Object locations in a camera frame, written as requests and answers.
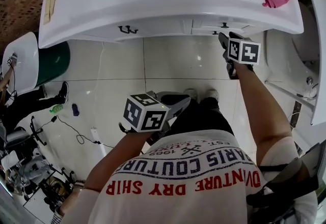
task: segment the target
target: floor tile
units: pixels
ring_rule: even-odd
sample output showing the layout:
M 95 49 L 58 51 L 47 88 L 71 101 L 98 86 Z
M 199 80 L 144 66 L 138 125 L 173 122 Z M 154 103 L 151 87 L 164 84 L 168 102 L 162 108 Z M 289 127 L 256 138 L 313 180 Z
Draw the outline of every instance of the floor tile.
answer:
M 202 98 L 204 92 L 209 89 L 216 89 L 220 95 L 219 106 L 222 114 L 232 125 L 235 106 L 237 82 L 235 80 L 219 79 L 147 79 L 147 91 L 175 91 L 182 93 L 187 88 L 195 88 Z
M 54 81 L 96 80 L 98 76 L 99 79 L 145 77 L 143 39 L 104 44 L 97 41 L 69 40 L 68 44 L 69 68 Z
M 146 78 L 229 79 L 218 37 L 144 39 Z
M 145 78 L 143 39 L 104 43 L 99 79 L 134 78 Z
M 70 81 L 69 101 L 64 109 L 58 113 L 59 118 L 75 128 L 88 139 L 93 139 L 91 128 L 97 128 L 100 141 L 114 147 L 124 136 L 118 123 L 122 119 L 124 105 L 129 94 L 145 92 L 145 81 L 136 80 L 99 80 L 96 87 L 96 103 L 94 89 L 96 81 Z M 61 82 L 46 84 L 48 97 L 54 96 L 61 88 Z M 71 105 L 76 103 L 80 112 L 74 117 Z M 31 114 L 20 122 L 20 126 L 29 130 L 31 116 L 35 116 L 37 125 L 41 126 L 51 120 L 53 114 L 48 109 Z M 76 139 L 77 132 L 69 126 L 56 120 L 43 127 L 41 138 L 49 143 L 41 146 L 41 151 L 50 163 L 68 170 L 74 170 L 78 178 L 86 178 L 91 169 L 98 163 L 111 148 L 101 147 L 85 140 L 81 145 Z
M 102 142 L 115 146 L 125 135 L 119 128 L 128 95 L 145 93 L 145 80 L 100 80 L 96 90 L 95 127 Z
M 70 64 L 68 70 L 54 81 L 92 80 L 97 78 L 102 42 L 69 40 Z

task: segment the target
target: person sitting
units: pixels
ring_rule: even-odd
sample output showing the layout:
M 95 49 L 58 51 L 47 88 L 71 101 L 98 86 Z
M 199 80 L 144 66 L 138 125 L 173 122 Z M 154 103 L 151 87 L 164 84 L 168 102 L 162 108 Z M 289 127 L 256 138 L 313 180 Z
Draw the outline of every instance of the person sitting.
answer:
M 10 80 L 16 63 L 17 59 L 13 58 L 8 72 L 0 81 L 0 91 L 2 91 L 0 99 L 0 119 L 7 134 L 12 133 L 17 124 L 29 114 L 50 108 L 56 104 L 64 104 L 68 101 L 68 84 L 67 82 L 63 82 L 59 93 L 53 98 L 40 100 L 41 98 L 45 98 L 44 91 L 41 88 L 37 91 L 19 95 L 14 99 L 11 105 L 6 107 L 6 85 Z

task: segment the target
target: shoe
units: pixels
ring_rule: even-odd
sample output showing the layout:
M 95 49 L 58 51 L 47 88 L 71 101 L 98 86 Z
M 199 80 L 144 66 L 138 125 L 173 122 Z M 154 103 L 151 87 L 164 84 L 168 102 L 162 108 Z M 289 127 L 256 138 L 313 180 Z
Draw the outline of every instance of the shoe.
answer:
M 197 90 L 194 88 L 188 88 L 183 91 L 184 94 L 189 95 L 191 99 L 196 100 L 198 102 L 198 93 Z
M 62 104 L 65 104 L 68 102 L 68 94 L 69 94 L 69 86 L 67 82 L 62 83 L 62 87 L 58 93 L 58 96 L 62 98 Z
M 215 98 L 217 101 L 219 101 L 220 96 L 216 89 L 210 89 L 210 90 L 206 91 L 205 96 L 204 96 L 204 98 L 208 98 L 208 97 Z

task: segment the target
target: plastic bottle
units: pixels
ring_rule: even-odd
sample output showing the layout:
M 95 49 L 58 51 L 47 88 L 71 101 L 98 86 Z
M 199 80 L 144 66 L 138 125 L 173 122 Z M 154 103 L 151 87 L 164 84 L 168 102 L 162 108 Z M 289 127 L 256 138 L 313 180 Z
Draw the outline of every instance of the plastic bottle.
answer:
M 62 109 L 63 109 L 63 105 L 57 104 L 52 108 L 52 110 L 50 110 L 50 113 L 56 114 L 57 112 L 59 112 Z

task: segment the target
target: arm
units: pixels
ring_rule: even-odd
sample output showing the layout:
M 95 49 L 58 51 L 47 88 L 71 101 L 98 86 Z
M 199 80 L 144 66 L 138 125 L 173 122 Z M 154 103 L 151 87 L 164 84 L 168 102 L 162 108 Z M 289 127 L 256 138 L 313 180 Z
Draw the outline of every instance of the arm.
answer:
M 7 71 L 7 73 L 5 74 L 3 80 L 0 81 L 0 89 L 3 89 L 8 84 L 11 74 L 14 71 L 14 67 L 17 64 L 17 54 L 13 53 L 11 57 L 12 57 L 12 60 L 11 60 L 10 68 Z
M 4 106 L 6 104 L 6 92 L 7 92 L 7 87 L 2 88 L 0 107 Z
M 112 173 L 121 164 L 139 156 L 146 140 L 152 135 L 149 133 L 128 133 L 103 158 L 88 175 L 84 189 L 101 192 Z
M 4 78 L 0 81 L 0 89 L 3 89 L 8 84 L 13 71 L 14 71 L 13 66 L 10 66 L 8 72 L 5 74 Z
M 257 165 L 280 139 L 292 136 L 283 110 L 256 74 L 247 66 L 234 63 L 246 105 L 251 133 L 257 145 Z

